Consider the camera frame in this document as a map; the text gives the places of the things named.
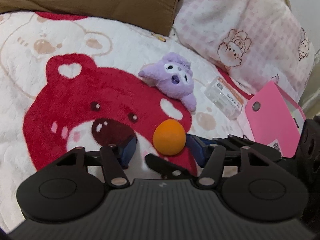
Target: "stuffed toy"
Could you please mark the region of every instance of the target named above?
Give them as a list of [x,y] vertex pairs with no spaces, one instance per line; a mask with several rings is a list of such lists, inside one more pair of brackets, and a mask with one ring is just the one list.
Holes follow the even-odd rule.
[[157,63],[141,70],[138,75],[145,79],[152,79],[162,93],[180,100],[189,111],[196,110],[193,73],[190,63],[184,57],[170,52]]

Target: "orange ball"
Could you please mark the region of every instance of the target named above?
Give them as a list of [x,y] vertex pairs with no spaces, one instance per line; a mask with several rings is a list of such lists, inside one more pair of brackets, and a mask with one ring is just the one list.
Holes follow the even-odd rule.
[[162,122],[153,133],[153,146],[165,156],[181,152],[186,144],[186,132],[183,126],[174,119]]

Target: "ribbed plastic surface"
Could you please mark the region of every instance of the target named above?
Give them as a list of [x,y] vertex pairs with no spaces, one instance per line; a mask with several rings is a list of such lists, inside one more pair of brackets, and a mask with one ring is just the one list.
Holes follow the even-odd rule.
[[113,190],[95,212],[77,221],[46,225],[27,220],[14,240],[312,240],[298,220],[260,224],[228,211],[213,191],[188,180],[136,179]]

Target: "pink checkered pillow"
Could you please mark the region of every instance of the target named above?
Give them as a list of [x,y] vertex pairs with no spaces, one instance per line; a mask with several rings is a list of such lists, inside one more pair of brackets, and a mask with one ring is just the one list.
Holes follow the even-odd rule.
[[273,80],[299,101],[315,50],[283,0],[181,0],[173,27],[251,93]]

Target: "pink cardboard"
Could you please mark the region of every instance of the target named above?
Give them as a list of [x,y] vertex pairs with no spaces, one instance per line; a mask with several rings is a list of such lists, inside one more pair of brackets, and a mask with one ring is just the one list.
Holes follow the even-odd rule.
[[[292,106],[291,112],[286,101]],[[258,111],[253,110],[253,104],[260,103]],[[300,120],[306,117],[298,106],[273,81],[268,82],[245,106],[250,127],[256,142],[278,148],[283,157],[292,158],[295,155],[300,139],[300,127],[292,117],[292,111],[298,109]]]

